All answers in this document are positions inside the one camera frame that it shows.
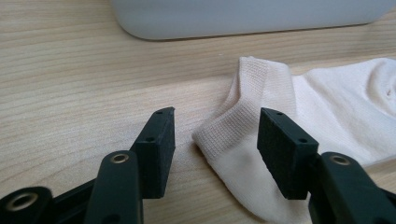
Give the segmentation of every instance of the sock cuff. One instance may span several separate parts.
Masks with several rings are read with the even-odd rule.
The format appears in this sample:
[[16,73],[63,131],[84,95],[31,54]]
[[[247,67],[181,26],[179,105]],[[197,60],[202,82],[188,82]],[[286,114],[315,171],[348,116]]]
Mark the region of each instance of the sock cuff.
[[[279,74],[285,69],[288,71],[286,74]],[[240,142],[246,134],[258,129],[264,88],[279,89],[279,86],[282,86],[282,83],[279,82],[267,82],[267,78],[284,75],[288,76],[286,79],[283,78],[288,82],[284,90],[292,91],[290,90],[292,84],[289,68],[285,64],[253,57],[239,59],[239,72],[224,105],[192,134],[192,139],[203,151],[210,164]],[[286,104],[294,102],[293,97],[292,95],[292,99],[288,100]]]

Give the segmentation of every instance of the sock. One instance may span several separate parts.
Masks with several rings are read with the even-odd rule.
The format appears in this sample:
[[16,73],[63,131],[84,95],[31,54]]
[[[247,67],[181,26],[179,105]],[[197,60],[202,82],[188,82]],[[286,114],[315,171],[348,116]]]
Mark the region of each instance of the sock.
[[257,145],[260,108],[287,114],[319,142],[363,165],[394,156],[396,62],[376,59],[293,76],[283,63],[240,58],[224,104],[192,138],[233,196],[275,223],[309,220],[307,201],[283,198]]

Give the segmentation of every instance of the wood grain surface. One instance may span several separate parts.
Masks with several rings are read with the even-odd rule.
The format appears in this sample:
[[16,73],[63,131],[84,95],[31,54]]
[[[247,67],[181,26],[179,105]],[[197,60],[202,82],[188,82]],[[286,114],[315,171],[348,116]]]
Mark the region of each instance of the wood grain surface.
[[[28,186],[57,196],[95,178],[101,159],[129,149],[152,112],[174,106],[171,174],[165,197],[144,201],[146,223],[263,222],[191,140],[225,99],[240,56],[286,63],[294,74],[396,58],[396,9],[359,26],[154,42],[124,32],[107,1],[1,1],[0,197]],[[396,160],[367,170],[396,191]]]

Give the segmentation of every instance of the screw hole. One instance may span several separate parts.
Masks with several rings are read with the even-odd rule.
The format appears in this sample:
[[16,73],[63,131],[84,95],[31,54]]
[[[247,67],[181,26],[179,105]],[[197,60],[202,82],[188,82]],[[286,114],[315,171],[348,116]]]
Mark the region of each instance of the screw hole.
[[115,156],[113,156],[110,161],[113,163],[122,163],[125,162],[129,159],[129,156],[126,154],[117,154]]
[[146,138],[146,142],[154,142],[155,138],[153,137],[148,137]]
[[32,205],[38,198],[38,195],[33,192],[26,192],[14,197],[8,202],[6,209],[11,212],[20,211]]
[[117,214],[109,215],[102,220],[102,224],[118,224],[120,223],[120,216]]
[[349,165],[350,161],[341,156],[331,156],[330,160],[340,165]]

